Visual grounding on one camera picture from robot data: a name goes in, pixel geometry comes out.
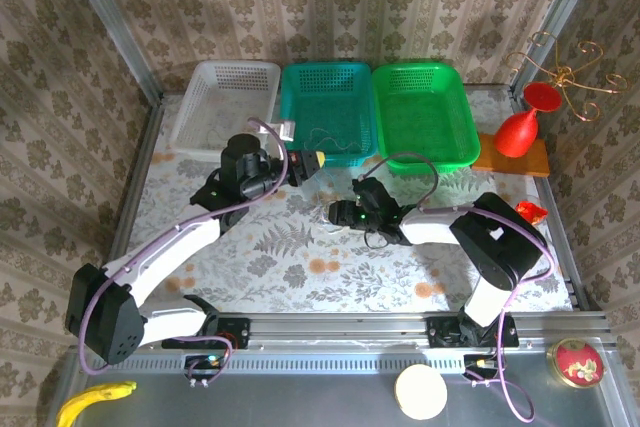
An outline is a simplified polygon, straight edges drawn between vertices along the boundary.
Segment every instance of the plastic basket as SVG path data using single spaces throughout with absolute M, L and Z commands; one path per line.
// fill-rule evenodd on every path
M 230 137 L 247 130 L 247 119 L 271 121 L 280 67 L 269 62 L 206 61 L 193 72 L 169 144 L 194 159 L 220 162 Z M 263 147 L 267 135 L 260 137 Z
M 361 62 L 285 67 L 280 117 L 296 123 L 289 148 L 321 150 L 327 167 L 362 165 L 378 147 L 371 69 Z
M 471 165 L 480 155 L 469 102 L 460 75 L 440 63 L 384 65 L 373 73 L 378 143 L 383 157 L 417 152 L 439 173 Z M 399 175 L 431 170 L 418 159 L 389 161 Z

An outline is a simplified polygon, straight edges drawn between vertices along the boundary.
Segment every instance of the teal basket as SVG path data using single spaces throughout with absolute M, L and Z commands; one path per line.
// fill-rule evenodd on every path
M 436 62 L 383 65 L 373 73 L 380 155 L 417 152 L 441 173 L 473 164 L 480 141 L 460 75 Z M 388 162 L 398 175 L 431 172 L 424 162 Z
M 376 153 L 371 70 L 361 62 L 285 67 L 280 117 L 296 123 L 292 150 L 319 150 L 326 167 L 357 167 Z

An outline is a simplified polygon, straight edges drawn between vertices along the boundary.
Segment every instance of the red goblet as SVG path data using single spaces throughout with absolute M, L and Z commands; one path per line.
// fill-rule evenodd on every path
M 496 150 L 507 157 L 522 157 L 538 135 L 536 112 L 553 112 L 562 105 L 562 96 L 551 85 L 531 82 L 524 88 L 524 100 L 531 107 L 509 117 L 493 137 Z

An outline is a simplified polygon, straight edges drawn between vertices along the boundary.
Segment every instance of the round lid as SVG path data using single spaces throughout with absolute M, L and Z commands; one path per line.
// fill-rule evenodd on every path
M 584 340 L 562 340 L 551 349 L 549 355 L 556 375 L 572 387 L 593 387 L 604 376 L 602 357 Z
M 440 373 L 423 364 L 404 369 L 395 385 L 400 409 L 415 420 L 432 419 L 447 403 L 447 384 Z
M 562 105 L 560 92 L 544 82 L 531 82 L 523 93 L 527 104 L 540 112 L 553 112 Z

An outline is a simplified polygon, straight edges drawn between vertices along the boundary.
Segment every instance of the wooden board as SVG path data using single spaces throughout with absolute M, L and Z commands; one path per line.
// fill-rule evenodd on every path
M 482 150 L 478 160 L 471 166 L 473 170 L 549 177 L 549 159 L 542 139 L 536 139 L 524 156 L 512 159 L 496 150 L 493 135 L 478 134 L 478 137 Z

